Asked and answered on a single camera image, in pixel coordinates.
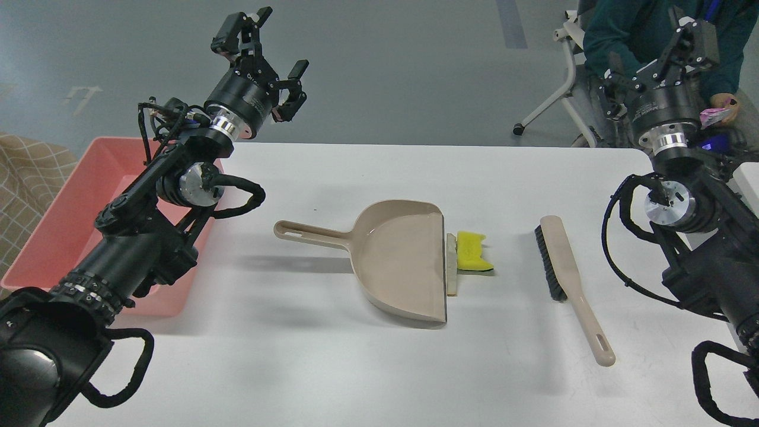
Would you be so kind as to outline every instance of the brush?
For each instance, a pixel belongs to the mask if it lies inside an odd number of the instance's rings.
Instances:
[[[540,218],[540,225],[535,229],[535,237],[537,247],[543,256],[543,266],[546,269],[551,298],[556,301],[569,300],[596,362],[601,366],[614,365],[616,356],[582,291],[580,271],[577,268],[575,256],[572,254],[572,247],[569,245],[562,219],[553,215]]]

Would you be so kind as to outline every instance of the yellow sponge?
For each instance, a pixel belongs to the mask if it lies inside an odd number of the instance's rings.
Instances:
[[[456,236],[456,258],[459,270],[489,271],[494,266],[482,259],[484,234],[460,231]]]

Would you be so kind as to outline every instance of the person's hand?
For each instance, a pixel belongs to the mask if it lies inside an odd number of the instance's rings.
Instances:
[[[738,110],[741,108],[741,104],[738,102],[738,98],[732,93],[715,93],[709,99],[712,108],[727,108],[731,111],[730,115],[722,119],[718,125],[728,125],[735,120],[738,115]]]

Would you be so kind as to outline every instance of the brush handle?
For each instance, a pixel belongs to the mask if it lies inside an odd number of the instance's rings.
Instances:
[[[546,250],[551,260],[556,279],[559,281],[567,299],[575,310],[577,319],[580,321],[587,343],[591,345],[593,356],[601,366],[611,366],[616,361],[616,356],[601,329],[591,306],[585,299],[580,280],[580,270],[577,268],[572,247],[569,245],[569,237],[562,219],[549,215],[540,219],[540,229],[546,242]]]
[[[574,292],[567,292],[565,290],[565,292],[567,299],[575,310],[577,319],[580,321],[582,331],[585,332],[585,338],[591,346],[591,351],[593,351],[596,362],[601,366],[614,365],[614,362],[616,362],[614,351],[609,345],[609,341],[606,339],[606,335],[603,333],[596,315],[593,314],[591,306],[587,303],[582,289],[576,289]]]

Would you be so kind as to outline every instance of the brush bristles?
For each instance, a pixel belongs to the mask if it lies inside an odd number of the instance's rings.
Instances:
[[[546,280],[548,281],[548,290],[551,292],[551,298],[555,301],[566,301],[567,294],[562,289],[559,279],[556,278],[556,272],[553,271],[553,264],[551,264],[551,257],[548,254],[546,240],[543,237],[543,229],[540,226],[537,226],[535,229],[535,239],[537,240],[537,248],[540,250],[540,256],[543,257],[543,268],[546,270]]]

